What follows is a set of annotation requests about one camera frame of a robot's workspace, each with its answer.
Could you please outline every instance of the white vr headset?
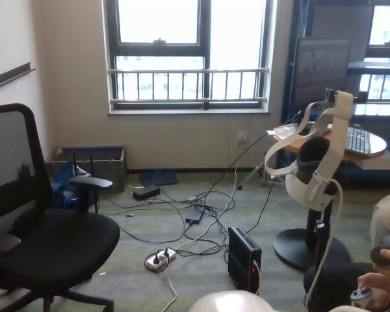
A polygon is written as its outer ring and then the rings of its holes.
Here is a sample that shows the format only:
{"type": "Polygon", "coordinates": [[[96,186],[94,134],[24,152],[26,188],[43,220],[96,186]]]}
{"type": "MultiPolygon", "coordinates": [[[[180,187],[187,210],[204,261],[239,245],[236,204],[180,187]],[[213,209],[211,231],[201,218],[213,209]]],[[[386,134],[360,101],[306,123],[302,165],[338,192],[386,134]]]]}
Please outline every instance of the white vr headset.
{"type": "MultiPolygon", "coordinates": [[[[333,196],[324,193],[324,191],[343,159],[348,123],[352,117],[353,100],[354,99],[351,94],[335,91],[334,107],[330,107],[333,103],[329,101],[309,104],[305,110],[304,118],[296,131],[287,138],[275,143],[265,156],[266,171],[272,176],[286,176],[285,184],[289,195],[297,202],[312,210],[323,211],[332,201],[333,196]],[[318,115],[318,118],[316,119],[309,134],[299,135],[309,121],[311,109],[316,105],[323,105],[323,110],[318,115]],[[323,151],[324,156],[322,159],[317,159],[318,167],[312,173],[311,179],[308,183],[304,183],[303,179],[301,181],[297,176],[298,170],[300,170],[298,160],[292,162],[290,166],[285,168],[273,169],[269,167],[269,159],[279,150],[298,140],[309,140],[312,137],[322,137],[330,123],[332,123],[332,130],[329,148],[326,153],[323,151]]],[[[312,144],[306,145],[305,143],[302,145],[301,149],[302,148],[314,149],[315,146],[312,146],[312,144]]],[[[311,150],[307,151],[307,154],[312,154],[313,152],[320,153],[320,151],[317,152],[316,150],[311,150]]]]}

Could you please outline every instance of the window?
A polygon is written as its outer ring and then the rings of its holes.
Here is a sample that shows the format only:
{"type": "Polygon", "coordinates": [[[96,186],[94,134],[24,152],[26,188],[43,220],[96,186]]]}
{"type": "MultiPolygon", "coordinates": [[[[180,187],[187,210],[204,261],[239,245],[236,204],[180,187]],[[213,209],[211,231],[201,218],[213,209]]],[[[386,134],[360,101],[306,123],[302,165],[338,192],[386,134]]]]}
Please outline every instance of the window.
{"type": "Polygon", "coordinates": [[[375,6],[367,57],[390,57],[390,6],[375,6]]]}
{"type": "Polygon", "coordinates": [[[111,108],[261,108],[268,2],[107,0],[111,108]]]}
{"type": "Polygon", "coordinates": [[[367,74],[361,76],[359,89],[368,91],[369,98],[367,104],[356,105],[355,113],[390,116],[390,6],[374,7],[371,34],[364,61],[377,64],[367,65],[365,71],[367,74]]]}

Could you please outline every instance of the vr controller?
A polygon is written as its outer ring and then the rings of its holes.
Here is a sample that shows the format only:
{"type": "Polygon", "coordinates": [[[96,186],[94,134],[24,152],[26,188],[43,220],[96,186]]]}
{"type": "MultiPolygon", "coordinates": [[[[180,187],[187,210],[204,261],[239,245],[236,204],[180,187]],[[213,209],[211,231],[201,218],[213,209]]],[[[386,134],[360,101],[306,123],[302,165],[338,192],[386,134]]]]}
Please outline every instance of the vr controller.
{"type": "Polygon", "coordinates": [[[378,301],[383,293],[386,291],[380,288],[363,287],[352,292],[351,301],[364,309],[370,302],[378,301]]]}
{"type": "MultiPolygon", "coordinates": [[[[390,260],[381,255],[383,249],[390,250],[386,245],[376,245],[370,252],[371,261],[379,267],[390,267],[390,260]]],[[[380,299],[385,290],[380,288],[359,288],[352,292],[351,301],[364,309],[370,302],[376,302],[380,299]]]]}

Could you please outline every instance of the crate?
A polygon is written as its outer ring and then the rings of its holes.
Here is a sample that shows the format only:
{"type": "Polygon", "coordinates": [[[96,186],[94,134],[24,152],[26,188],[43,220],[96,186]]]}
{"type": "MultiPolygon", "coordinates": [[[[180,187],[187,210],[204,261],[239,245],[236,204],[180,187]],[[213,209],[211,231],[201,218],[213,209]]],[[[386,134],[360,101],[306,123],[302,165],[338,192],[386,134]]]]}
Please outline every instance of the crate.
{"type": "Polygon", "coordinates": [[[103,146],[85,148],[55,148],[47,159],[46,170],[52,176],[63,164],[72,160],[72,152],[79,167],[91,172],[90,153],[94,163],[94,175],[112,181],[108,191],[122,192],[127,183],[127,159],[125,146],[103,146]]]}

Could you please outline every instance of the green carpet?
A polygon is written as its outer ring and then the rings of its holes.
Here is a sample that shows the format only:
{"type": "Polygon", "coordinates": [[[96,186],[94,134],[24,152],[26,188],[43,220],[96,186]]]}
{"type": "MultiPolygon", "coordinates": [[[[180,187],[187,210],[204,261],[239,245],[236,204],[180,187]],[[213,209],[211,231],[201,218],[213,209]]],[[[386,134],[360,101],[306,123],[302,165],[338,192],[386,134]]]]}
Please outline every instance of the green carpet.
{"type": "MultiPolygon", "coordinates": [[[[176,200],[184,200],[189,196],[206,191],[220,174],[177,174],[178,185],[164,186],[162,189],[176,200]]],[[[245,173],[238,174],[239,181],[245,173]]],[[[233,174],[228,174],[216,187],[227,194],[233,189],[233,174]]],[[[129,184],[138,186],[138,176],[130,175],[129,184]]],[[[123,193],[106,194],[106,196],[127,207],[139,204],[131,197],[131,188],[123,193]]],[[[240,225],[244,229],[251,228],[259,216],[267,196],[268,187],[260,185],[258,180],[250,181],[243,190],[236,191],[234,209],[222,215],[223,225],[240,225]]],[[[369,224],[373,205],[390,190],[346,190],[344,208],[336,235],[350,250],[353,261],[368,261],[370,250],[369,224]]],[[[167,200],[162,194],[159,199],[167,200]]],[[[207,203],[224,208],[228,198],[218,194],[208,197],[207,203]]],[[[183,216],[188,209],[182,204],[175,204],[183,216]]],[[[112,215],[125,230],[148,241],[171,241],[182,234],[182,220],[176,210],[166,203],[145,205],[130,211],[134,217],[125,214],[112,215]]],[[[119,208],[103,199],[100,213],[112,214],[122,212],[119,208]]],[[[302,273],[284,265],[273,252],[273,239],[280,231],[288,228],[303,228],[306,225],[307,209],[293,201],[283,187],[275,186],[259,225],[250,233],[253,240],[263,250],[261,260],[262,286],[260,296],[279,311],[302,311],[304,290],[302,273]]],[[[212,221],[204,217],[200,225],[189,229],[188,234],[195,236],[201,233],[212,221]]],[[[220,241],[217,226],[211,227],[206,238],[220,241]]],[[[157,312],[172,299],[166,276],[154,274],[143,266],[144,258],[164,247],[175,248],[187,240],[167,244],[139,242],[126,233],[122,233],[117,248],[109,260],[94,274],[93,278],[78,285],[75,290],[112,298],[117,312],[139,311],[157,312]]],[[[199,242],[190,249],[202,251],[211,245],[199,242]]],[[[193,303],[202,296],[216,291],[232,290],[234,286],[228,276],[227,266],[222,253],[205,257],[177,256],[170,263],[168,273],[178,298],[168,311],[188,311],[193,303]]],[[[18,290],[0,298],[0,307],[20,297],[25,291],[18,290]]],[[[41,311],[42,301],[37,300],[22,311],[41,311]]],[[[102,311],[102,307],[78,304],[69,300],[55,298],[52,311],[102,311]]]]}

